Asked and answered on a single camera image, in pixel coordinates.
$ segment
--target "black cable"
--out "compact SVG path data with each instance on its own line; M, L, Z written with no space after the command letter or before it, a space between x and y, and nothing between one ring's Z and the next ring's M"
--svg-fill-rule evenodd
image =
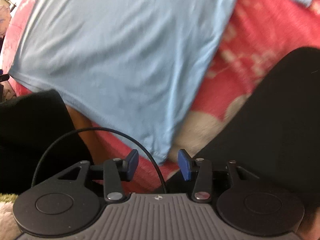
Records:
M150 152L148 152L148 150L143 147L143 145L141 143L139 143L137 140L133 139L131 136L126 135L125 133L119 132L117 130L114 129L110 129L110 128L104 128L104 127L87 127L87 128L81 128L81 129L77 129L77 130L73 130L70 132L65 133L64 135L61 135L58 139L56 139L52 144L50 144L50 146L45 150L45 152L43 153L43 155L41 156L37 167L35 169L35 172L33 174L32 177L32 182L31 182L31 187L34 187L36 184L36 178L40 169L40 166L44 160L44 158L48 155L48 152L50 152L50 150L53 148L53 146L55 146L58 142L60 142L61 140L63 140L64 138L73 135L73 134L77 134L77 133L81 133L81 132L85 132L85 131L106 131L106 132L111 132L111 133L115 133L118 134L124 138L127 138L128 140L132 141L133 143L135 143L142 151L144 151L144 153L148 156L148 158L150 159L151 163L153 164L154 168L156 169L156 172L158 174L158 177L160 179L161 182L161 186L163 189L163 193L167 194L168 190L167 190L167 186L166 183L164 181L164 178L162 176L162 173L159 169L159 166L157 165L156 161L154 160L154 158L152 157L152 155L150 154Z

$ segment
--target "gray ribbed surface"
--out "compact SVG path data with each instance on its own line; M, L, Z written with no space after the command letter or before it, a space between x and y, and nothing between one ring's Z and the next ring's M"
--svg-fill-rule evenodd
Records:
M132 194L125 203L107 206L89 228L59 240L300 240L293 233L273 238L249 236L225 224L208 204L195 203L186 194L161 196L157 200L158 195ZM27 234L18 238L39 239Z

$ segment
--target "person's arm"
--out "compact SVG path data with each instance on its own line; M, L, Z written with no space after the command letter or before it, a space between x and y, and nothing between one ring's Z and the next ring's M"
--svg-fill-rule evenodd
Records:
M70 106L66 107L72 119L73 125L76 129L92 127L91 121L88 118L86 118L83 114L79 113ZM100 164L107 159L105 149L100 143L94 131L82 132L79 133L79 136L89 149L95 164Z

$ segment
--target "white fluffy fabric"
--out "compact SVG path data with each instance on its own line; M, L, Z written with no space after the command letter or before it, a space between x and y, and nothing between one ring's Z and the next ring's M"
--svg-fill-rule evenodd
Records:
M0 239L14 240L21 234L13 217L12 202L0 202Z

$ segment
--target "green fuzzy fabric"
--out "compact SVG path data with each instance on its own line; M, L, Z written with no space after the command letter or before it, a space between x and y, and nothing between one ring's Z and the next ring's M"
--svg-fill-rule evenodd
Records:
M17 199L15 194L1 194L0 193L0 202L14 202Z

